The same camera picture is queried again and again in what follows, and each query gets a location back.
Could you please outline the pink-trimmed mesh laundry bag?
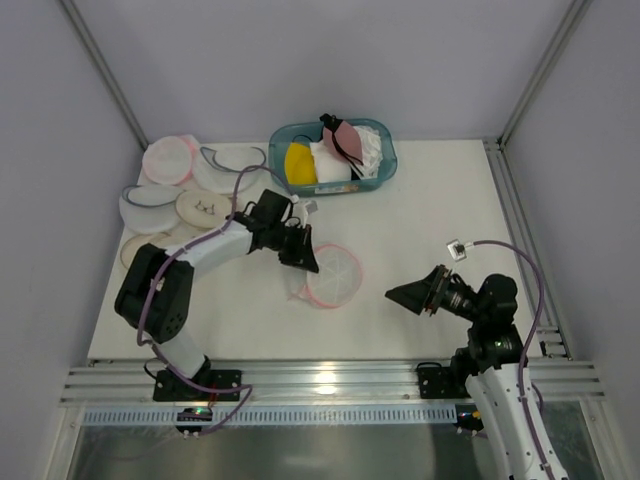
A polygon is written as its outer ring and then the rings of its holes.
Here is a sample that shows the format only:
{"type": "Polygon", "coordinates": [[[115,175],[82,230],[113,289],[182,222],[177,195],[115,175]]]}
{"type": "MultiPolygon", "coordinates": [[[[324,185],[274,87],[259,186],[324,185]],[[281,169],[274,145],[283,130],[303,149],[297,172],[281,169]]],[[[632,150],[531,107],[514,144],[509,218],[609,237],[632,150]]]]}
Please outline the pink-trimmed mesh laundry bag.
{"type": "Polygon", "coordinates": [[[293,269],[285,275],[289,299],[300,299],[321,309],[346,305],[363,281],[359,259],[347,248],[324,243],[314,249],[318,273],[293,269]]]}

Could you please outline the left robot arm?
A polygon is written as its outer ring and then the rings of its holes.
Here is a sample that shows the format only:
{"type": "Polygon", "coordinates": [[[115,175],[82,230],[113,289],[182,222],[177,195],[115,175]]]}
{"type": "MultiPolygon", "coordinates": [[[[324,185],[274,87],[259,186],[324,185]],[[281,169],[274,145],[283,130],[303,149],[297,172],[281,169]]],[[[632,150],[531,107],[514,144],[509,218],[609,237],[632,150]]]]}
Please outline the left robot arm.
{"type": "Polygon", "coordinates": [[[209,358],[185,329],[198,273],[268,249],[288,267],[317,274],[312,226],[295,215],[297,201],[265,190],[258,201],[233,210],[224,223],[166,249],[139,248],[116,296],[115,312],[136,330],[136,343],[149,346],[178,381],[203,393],[220,393],[206,381],[209,358]]]}

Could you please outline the beige laundry bag upper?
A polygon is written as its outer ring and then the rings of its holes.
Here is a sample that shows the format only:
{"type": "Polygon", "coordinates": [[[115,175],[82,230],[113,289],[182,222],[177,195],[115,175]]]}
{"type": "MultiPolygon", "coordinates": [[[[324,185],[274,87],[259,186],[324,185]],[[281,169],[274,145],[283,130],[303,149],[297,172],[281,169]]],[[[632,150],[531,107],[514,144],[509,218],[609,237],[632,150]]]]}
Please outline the beige laundry bag upper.
{"type": "Polygon", "coordinates": [[[223,226],[231,210],[229,198],[208,190],[187,190],[175,201],[175,211],[180,220],[202,232],[223,226]]]}

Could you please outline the beige laundry bag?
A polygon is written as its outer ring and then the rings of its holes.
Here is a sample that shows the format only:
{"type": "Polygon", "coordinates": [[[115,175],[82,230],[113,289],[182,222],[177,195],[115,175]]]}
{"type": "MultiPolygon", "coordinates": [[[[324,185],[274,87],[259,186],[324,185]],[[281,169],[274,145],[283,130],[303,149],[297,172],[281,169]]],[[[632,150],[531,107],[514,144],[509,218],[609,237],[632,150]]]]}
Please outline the beige laundry bag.
{"type": "Polygon", "coordinates": [[[120,263],[125,270],[128,270],[133,263],[138,250],[146,244],[151,244],[158,248],[167,248],[180,245],[186,241],[184,236],[169,233],[157,233],[152,235],[136,235],[127,240],[119,252],[120,263]]]}
{"type": "Polygon", "coordinates": [[[202,232],[223,226],[231,210],[229,198],[208,190],[187,190],[175,201],[175,211],[180,220],[202,232]]]}

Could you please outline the grey-trimmed open laundry bag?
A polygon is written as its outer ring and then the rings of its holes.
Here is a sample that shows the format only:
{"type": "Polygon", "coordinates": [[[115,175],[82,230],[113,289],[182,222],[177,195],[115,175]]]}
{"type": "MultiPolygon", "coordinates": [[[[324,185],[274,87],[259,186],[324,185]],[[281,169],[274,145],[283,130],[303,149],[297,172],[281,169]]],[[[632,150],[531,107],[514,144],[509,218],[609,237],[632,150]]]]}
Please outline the grey-trimmed open laundry bag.
{"type": "Polygon", "coordinates": [[[266,160],[265,151],[256,146],[202,145],[193,161],[192,176],[201,189],[231,195],[241,171],[265,165],[266,160]]]}

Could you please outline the beige laundry bag lower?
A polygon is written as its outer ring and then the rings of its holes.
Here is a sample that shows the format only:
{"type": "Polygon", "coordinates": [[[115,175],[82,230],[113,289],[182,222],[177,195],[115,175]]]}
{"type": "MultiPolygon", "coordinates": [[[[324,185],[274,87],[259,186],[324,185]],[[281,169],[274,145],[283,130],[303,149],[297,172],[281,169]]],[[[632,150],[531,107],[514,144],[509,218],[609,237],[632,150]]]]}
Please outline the beige laundry bag lower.
{"type": "Polygon", "coordinates": [[[158,248],[167,248],[180,245],[186,241],[184,236],[169,233],[157,233],[152,235],[136,235],[127,240],[119,252],[120,263],[125,270],[128,270],[133,263],[138,250],[146,244],[151,244],[158,248]]]}

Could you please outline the pink and black bra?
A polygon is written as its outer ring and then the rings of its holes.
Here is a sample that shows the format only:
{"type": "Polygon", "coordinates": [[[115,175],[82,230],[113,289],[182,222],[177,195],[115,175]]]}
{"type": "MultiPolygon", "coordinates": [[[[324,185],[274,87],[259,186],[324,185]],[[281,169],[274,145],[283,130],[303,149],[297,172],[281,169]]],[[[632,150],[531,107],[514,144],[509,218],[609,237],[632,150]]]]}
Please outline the pink and black bra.
{"type": "Polygon", "coordinates": [[[346,120],[325,113],[322,123],[322,141],[332,154],[344,161],[363,164],[362,141],[355,128],[346,120]]]}

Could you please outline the pink-trimmed laundry bag stack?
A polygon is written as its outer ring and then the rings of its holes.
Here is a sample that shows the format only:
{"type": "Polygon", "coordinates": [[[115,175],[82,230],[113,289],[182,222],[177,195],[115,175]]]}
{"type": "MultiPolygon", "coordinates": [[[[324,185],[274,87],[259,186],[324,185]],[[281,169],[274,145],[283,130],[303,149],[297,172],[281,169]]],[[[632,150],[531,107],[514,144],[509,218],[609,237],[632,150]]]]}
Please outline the pink-trimmed laundry bag stack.
{"type": "Polygon", "coordinates": [[[142,172],[159,185],[177,186],[192,176],[200,143],[193,135],[166,136],[149,145],[142,157],[142,172]]]}

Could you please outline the teal plastic basket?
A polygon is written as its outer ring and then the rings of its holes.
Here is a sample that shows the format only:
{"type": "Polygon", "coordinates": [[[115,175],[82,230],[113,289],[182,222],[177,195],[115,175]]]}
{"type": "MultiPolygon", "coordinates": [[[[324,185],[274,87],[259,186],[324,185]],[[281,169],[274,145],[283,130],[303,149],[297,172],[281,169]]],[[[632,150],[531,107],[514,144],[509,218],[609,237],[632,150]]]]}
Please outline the teal plastic basket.
{"type": "Polygon", "coordinates": [[[300,197],[310,197],[322,194],[356,193],[358,191],[371,191],[379,188],[389,180],[396,172],[397,157],[389,130],[382,123],[366,118],[347,119],[353,127],[368,126],[379,131],[382,140],[383,160],[380,164],[378,176],[372,179],[360,179],[357,165],[353,162],[339,160],[348,163],[352,172],[351,179],[344,182],[319,183],[311,185],[291,185],[285,176],[284,159],[289,145],[292,142],[307,145],[310,148],[312,142],[322,141],[322,123],[320,119],[315,122],[298,123],[284,126],[272,134],[269,141],[268,164],[269,168],[278,174],[278,181],[291,188],[291,191],[300,197]]]}

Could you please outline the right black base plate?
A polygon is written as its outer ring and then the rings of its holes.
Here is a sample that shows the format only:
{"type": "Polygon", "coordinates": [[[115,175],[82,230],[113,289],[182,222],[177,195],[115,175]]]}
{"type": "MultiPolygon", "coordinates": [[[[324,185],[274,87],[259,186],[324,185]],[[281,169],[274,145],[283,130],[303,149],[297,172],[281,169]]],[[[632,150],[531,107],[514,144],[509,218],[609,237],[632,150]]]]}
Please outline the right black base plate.
{"type": "Polygon", "coordinates": [[[416,365],[415,373],[421,399],[466,399],[469,394],[449,366],[427,361],[416,365]]]}

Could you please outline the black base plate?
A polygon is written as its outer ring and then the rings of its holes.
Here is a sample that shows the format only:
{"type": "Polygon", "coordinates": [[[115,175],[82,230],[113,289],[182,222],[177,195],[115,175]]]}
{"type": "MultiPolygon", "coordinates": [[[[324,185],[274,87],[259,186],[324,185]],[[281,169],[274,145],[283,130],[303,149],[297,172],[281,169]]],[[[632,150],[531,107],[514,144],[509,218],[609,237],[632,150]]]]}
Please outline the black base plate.
{"type": "Polygon", "coordinates": [[[469,394],[449,366],[427,361],[416,365],[415,373],[421,399],[466,399],[469,394]]]}
{"type": "MultiPolygon", "coordinates": [[[[240,370],[214,370],[207,368],[192,380],[193,383],[207,389],[230,390],[241,385],[242,372],[240,370]]],[[[235,402],[240,399],[239,392],[214,394],[195,389],[168,369],[160,370],[156,375],[154,392],[155,402],[204,402],[220,401],[235,402]]]]}

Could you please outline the right aluminium side rail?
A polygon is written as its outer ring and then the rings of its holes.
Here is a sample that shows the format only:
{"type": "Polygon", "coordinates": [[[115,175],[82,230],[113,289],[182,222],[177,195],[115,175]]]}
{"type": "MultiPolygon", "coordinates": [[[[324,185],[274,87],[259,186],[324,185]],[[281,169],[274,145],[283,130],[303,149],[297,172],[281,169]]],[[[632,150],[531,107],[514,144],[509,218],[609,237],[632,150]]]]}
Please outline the right aluminium side rail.
{"type": "Polygon", "coordinates": [[[560,325],[558,309],[543,273],[542,262],[534,245],[532,232],[525,215],[521,196],[516,188],[514,176],[507,162],[507,156],[496,139],[484,139],[482,143],[511,243],[536,263],[544,286],[544,302],[537,329],[543,355],[547,358],[563,358],[571,361],[572,355],[566,335],[560,325]]]}

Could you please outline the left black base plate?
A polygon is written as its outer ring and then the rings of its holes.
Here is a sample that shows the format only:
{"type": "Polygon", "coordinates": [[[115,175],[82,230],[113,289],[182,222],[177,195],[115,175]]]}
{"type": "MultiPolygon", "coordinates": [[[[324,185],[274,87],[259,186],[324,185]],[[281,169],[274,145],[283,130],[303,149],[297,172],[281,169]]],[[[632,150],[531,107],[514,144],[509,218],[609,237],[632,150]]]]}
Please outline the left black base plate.
{"type": "MultiPolygon", "coordinates": [[[[241,385],[242,372],[240,370],[214,370],[207,368],[192,380],[193,383],[207,389],[230,390],[241,385]]],[[[168,369],[160,370],[156,375],[154,392],[155,402],[204,402],[220,401],[235,402],[240,399],[239,392],[214,394],[195,389],[168,369]]]]}

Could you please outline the aluminium corner post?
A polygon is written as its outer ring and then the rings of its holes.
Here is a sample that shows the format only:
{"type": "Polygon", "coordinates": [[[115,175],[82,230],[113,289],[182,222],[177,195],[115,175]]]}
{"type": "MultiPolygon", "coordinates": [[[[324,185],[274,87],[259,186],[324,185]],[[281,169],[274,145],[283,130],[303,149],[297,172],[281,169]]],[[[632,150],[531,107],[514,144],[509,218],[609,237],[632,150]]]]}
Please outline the aluminium corner post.
{"type": "Polygon", "coordinates": [[[129,131],[142,149],[146,149],[149,140],[145,134],[133,108],[128,101],[124,90],[110,68],[106,57],[101,51],[88,23],[82,15],[78,5],[72,0],[57,0],[56,4],[66,18],[71,30],[80,42],[92,67],[96,71],[100,81],[109,94],[111,100],[119,111],[129,131]]]}
{"type": "Polygon", "coordinates": [[[502,149],[509,144],[527,112],[541,93],[591,5],[591,0],[573,0],[569,3],[497,140],[502,149]]]}

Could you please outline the left aluminium corner post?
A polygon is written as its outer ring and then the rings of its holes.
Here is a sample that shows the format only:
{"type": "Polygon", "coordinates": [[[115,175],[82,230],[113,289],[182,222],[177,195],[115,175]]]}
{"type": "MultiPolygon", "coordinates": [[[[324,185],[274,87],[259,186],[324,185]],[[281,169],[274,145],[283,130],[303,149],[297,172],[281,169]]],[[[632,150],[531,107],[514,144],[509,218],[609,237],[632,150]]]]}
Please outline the left aluminium corner post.
{"type": "Polygon", "coordinates": [[[133,108],[128,101],[124,90],[110,68],[106,57],[101,51],[88,23],[82,15],[78,5],[72,0],[57,0],[56,4],[66,18],[71,30],[80,42],[92,67],[96,71],[100,81],[109,94],[111,100],[119,111],[129,131],[142,149],[146,149],[149,140],[145,134],[133,108]]]}

